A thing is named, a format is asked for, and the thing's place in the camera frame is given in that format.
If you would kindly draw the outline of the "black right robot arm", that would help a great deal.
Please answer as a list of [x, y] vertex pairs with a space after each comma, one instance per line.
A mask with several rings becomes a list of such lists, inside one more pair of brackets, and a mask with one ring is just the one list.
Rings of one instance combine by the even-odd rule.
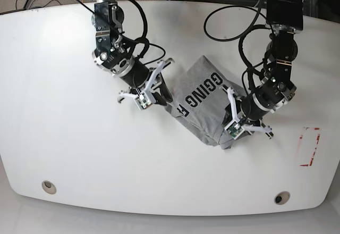
[[135, 0], [128, 0], [142, 18], [142, 35], [130, 39], [123, 35], [124, 12], [116, 0], [96, 0], [92, 23], [96, 29], [96, 48], [92, 57], [96, 66], [128, 84], [121, 91], [118, 101], [132, 98], [144, 110], [152, 104], [167, 106], [173, 101], [162, 75], [171, 60], [156, 59], [157, 67], [148, 68], [140, 60], [152, 44], [147, 38], [148, 23], [142, 7]]

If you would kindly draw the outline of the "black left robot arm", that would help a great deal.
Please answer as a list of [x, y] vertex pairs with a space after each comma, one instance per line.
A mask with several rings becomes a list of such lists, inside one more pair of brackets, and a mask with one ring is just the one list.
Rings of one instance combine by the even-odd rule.
[[250, 29], [270, 29], [271, 42], [262, 59], [261, 71], [245, 61], [249, 83], [246, 95], [238, 95], [232, 87], [222, 87], [231, 110], [231, 119], [224, 129], [234, 140], [244, 133], [255, 132], [273, 137], [272, 129], [262, 118], [269, 112], [275, 113], [295, 95], [291, 71], [298, 47], [294, 35], [303, 30], [303, 0], [267, 0], [266, 22]]

